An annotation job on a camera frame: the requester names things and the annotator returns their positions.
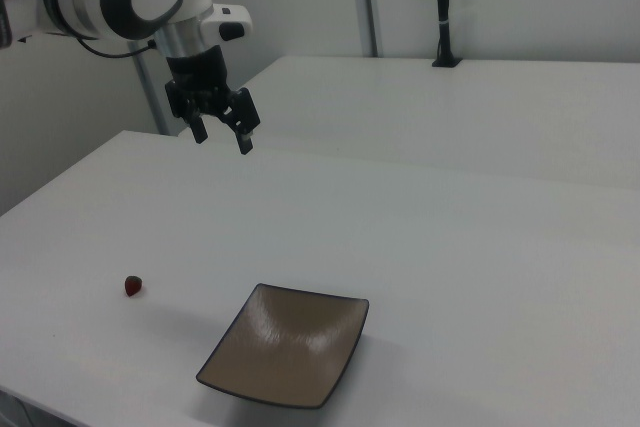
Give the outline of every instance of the white tabletop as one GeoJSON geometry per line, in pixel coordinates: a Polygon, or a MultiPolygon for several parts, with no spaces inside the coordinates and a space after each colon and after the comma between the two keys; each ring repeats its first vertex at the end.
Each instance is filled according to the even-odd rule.
{"type": "MultiPolygon", "coordinates": [[[[504,154],[466,160],[473,143],[458,152],[452,139],[479,142],[489,126],[478,113],[470,115],[479,125],[467,121],[470,108],[457,102],[447,104],[452,118],[438,114],[441,104],[429,99],[446,92],[417,93],[417,77],[399,88],[402,72],[422,63],[284,59],[249,85],[264,120],[249,156],[232,143],[123,133],[0,218],[0,390],[95,427],[636,426],[640,192],[514,177],[517,168],[562,173],[545,170],[553,163],[537,150],[518,157],[545,131],[562,133],[553,122],[551,130],[513,124],[514,138],[495,129],[477,149],[504,154]],[[336,99],[349,84],[361,94],[343,109],[336,99]],[[307,102],[286,85],[308,89],[307,102]],[[389,89],[417,96],[402,102],[410,121],[393,123],[391,93],[379,98],[389,89]],[[367,106],[361,97],[372,115],[355,114],[367,106]],[[401,135],[418,124],[430,135],[401,135]],[[438,145],[441,158],[427,149],[438,145]],[[139,298],[123,293],[128,275],[145,283],[139,298]],[[356,355],[320,411],[261,406],[195,380],[260,282],[371,301],[356,355]]],[[[522,79],[544,70],[498,64],[487,63],[522,79]]],[[[469,66],[467,78],[486,75],[469,66]]],[[[586,139],[626,127],[606,155],[636,148],[631,127],[604,119],[601,105],[611,82],[619,89],[610,111],[633,119],[636,66],[550,66],[573,87],[606,76],[588,96],[601,101],[583,99],[594,118],[580,110],[582,94],[558,87],[556,97],[564,95],[565,114],[584,114],[586,139]]],[[[428,73],[424,83],[436,89],[432,75],[463,72],[428,73]]],[[[455,98],[459,89],[447,92],[455,98]]],[[[491,114],[497,104],[484,99],[478,105],[491,114]]],[[[556,119],[547,100],[541,118],[556,119]]],[[[214,138],[233,141],[216,129],[214,138]]],[[[548,141],[561,164],[576,167],[572,176],[593,170],[586,181],[621,186],[638,179],[623,175],[626,158],[610,167],[573,142],[548,141]]]]}
{"type": "Polygon", "coordinates": [[[640,65],[431,62],[282,58],[247,84],[263,120],[254,143],[640,190],[640,65]]]}

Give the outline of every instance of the strawberry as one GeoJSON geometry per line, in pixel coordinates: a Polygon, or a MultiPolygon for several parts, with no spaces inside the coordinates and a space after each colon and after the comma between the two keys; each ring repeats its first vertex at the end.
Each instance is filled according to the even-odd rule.
{"type": "Polygon", "coordinates": [[[129,297],[133,297],[142,289],[142,279],[134,275],[124,281],[124,290],[129,297]]]}

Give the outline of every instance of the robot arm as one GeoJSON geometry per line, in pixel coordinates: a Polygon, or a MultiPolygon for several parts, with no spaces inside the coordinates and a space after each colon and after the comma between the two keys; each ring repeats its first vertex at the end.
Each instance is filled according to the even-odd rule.
{"type": "Polygon", "coordinates": [[[244,7],[211,0],[0,0],[0,48],[38,33],[82,41],[153,37],[173,75],[166,86],[173,114],[198,143],[207,138],[200,115],[218,117],[236,133],[243,154],[252,149],[260,118],[248,90],[227,86],[220,45],[251,31],[244,7]]]}

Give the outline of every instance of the black cable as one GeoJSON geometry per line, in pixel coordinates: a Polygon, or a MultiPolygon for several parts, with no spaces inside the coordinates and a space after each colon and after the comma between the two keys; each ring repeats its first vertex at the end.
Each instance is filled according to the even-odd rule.
{"type": "Polygon", "coordinates": [[[94,55],[97,55],[98,57],[103,57],[105,59],[128,59],[131,57],[135,57],[136,55],[140,55],[143,54],[149,50],[155,49],[156,48],[156,44],[153,40],[149,41],[149,45],[147,47],[144,47],[140,50],[136,50],[135,52],[129,52],[128,54],[105,54],[104,52],[100,52],[98,50],[95,50],[93,47],[89,46],[84,40],[82,39],[76,39],[80,45],[82,47],[84,47],[85,49],[87,49],[89,52],[91,52],[94,55]]]}
{"type": "Polygon", "coordinates": [[[29,411],[27,410],[27,406],[24,405],[24,402],[22,402],[20,399],[15,399],[16,403],[22,407],[22,410],[24,412],[25,417],[27,418],[27,421],[29,422],[29,425],[31,427],[36,427],[36,424],[33,423],[33,420],[31,419],[31,416],[29,415],[29,411]]]}

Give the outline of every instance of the white wall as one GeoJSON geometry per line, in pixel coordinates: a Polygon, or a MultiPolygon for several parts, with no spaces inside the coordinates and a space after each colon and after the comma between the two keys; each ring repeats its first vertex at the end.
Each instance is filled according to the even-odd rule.
{"type": "MultiPolygon", "coordinates": [[[[436,0],[377,0],[388,57],[433,57],[436,0]]],[[[456,54],[474,59],[640,61],[638,0],[451,0],[456,54]]]]}
{"type": "Polygon", "coordinates": [[[122,130],[156,132],[131,60],[58,37],[0,50],[0,214],[122,130]]]}

